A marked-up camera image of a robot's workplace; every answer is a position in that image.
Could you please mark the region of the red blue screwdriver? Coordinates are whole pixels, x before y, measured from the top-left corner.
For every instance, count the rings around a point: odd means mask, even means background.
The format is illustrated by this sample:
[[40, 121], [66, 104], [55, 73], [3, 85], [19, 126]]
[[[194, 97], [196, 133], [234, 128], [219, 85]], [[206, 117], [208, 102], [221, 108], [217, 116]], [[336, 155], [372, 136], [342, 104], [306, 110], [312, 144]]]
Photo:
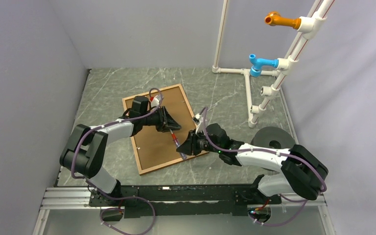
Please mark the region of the red blue screwdriver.
[[[176, 135], [174, 134], [174, 132], [172, 130], [170, 130], [170, 132], [171, 132], [172, 139], [173, 139], [173, 141], [175, 143], [175, 146], [176, 146], [176, 148], [178, 148], [180, 146], [180, 143], [179, 143]], [[183, 160], [187, 159], [186, 154], [181, 153], [181, 152], [178, 152], [178, 154], [180, 155], [181, 159], [183, 159]]]

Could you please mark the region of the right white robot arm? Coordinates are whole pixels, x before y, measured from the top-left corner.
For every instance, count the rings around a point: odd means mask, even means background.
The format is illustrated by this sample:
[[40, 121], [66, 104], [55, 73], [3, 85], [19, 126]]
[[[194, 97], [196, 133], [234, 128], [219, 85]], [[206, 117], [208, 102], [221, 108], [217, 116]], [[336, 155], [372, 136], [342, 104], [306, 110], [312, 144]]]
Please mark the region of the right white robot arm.
[[327, 190], [325, 179], [329, 170], [304, 146], [257, 147], [230, 138], [217, 123], [205, 130], [190, 130], [176, 151], [188, 156], [196, 156], [202, 151], [214, 152], [228, 165], [258, 166], [276, 172], [275, 175], [259, 175], [251, 184], [250, 196], [256, 203], [285, 193], [315, 200]]

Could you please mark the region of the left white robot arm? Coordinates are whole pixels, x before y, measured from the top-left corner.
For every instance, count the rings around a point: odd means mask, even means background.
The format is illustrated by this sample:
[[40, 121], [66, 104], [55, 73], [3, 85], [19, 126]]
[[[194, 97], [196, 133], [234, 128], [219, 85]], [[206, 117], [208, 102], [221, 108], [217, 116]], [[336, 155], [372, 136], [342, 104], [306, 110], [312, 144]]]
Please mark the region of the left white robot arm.
[[161, 105], [162, 96], [136, 96], [132, 106], [113, 122], [99, 125], [75, 126], [60, 156], [60, 165], [69, 169], [73, 178], [85, 179], [102, 191], [106, 204], [116, 205], [121, 197], [121, 183], [103, 167], [107, 145], [136, 135], [145, 126], [158, 132], [180, 130], [182, 127]]

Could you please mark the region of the black round disc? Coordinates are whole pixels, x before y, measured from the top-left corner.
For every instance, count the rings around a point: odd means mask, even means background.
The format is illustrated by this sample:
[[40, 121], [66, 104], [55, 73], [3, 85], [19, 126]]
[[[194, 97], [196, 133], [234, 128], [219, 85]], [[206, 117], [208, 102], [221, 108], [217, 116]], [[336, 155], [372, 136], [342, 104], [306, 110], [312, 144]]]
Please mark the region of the black round disc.
[[285, 130], [269, 126], [258, 130], [250, 144], [257, 147], [285, 149], [292, 148], [296, 142]]

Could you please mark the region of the blue pipe fitting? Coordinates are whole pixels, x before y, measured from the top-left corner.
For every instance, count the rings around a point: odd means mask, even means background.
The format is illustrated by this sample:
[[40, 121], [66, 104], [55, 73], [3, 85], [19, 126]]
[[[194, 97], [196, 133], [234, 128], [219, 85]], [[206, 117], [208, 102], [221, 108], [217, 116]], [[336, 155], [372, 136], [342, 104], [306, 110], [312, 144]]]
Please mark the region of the blue pipe fitting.
[[273, 68], [277, 68], [279, 65], [279, 60], [269, 60], [269, 59], [264, 59], [264, 58], [257, 58], [255, 54], [250, 54], [249, 55], [249, 61], [252, 64], [251, 69], [250, 69], [250, 75], [253, 77], [258, 77], [261, 75], [262, 68], [264, 66], [270, 66]]

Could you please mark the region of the orange pipe fitting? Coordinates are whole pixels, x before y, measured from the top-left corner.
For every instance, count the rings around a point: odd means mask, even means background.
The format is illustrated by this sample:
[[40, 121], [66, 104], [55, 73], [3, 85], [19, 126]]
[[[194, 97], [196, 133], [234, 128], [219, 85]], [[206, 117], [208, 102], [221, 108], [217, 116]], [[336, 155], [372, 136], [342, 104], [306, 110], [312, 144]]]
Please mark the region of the orange pipe fitting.
[[302, 19], [285, 18], [279, 12], [273, 11], [267, 14], [264, 22], [269, 26], [287, 26], [297, 30], [301, 26]]

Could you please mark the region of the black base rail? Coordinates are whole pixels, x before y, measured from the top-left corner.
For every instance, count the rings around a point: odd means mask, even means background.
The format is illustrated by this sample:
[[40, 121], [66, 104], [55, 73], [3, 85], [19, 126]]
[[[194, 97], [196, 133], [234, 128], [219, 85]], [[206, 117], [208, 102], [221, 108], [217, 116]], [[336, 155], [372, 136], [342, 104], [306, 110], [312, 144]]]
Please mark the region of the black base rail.
[[125, 218], [166, 215], [230, 214], [246, 216], [252, 207], [279, 205], [279, 196], [259, 195], [251, 184], [122, 186], [124, 201], [92, 190], [90, 207], [121, 207]]

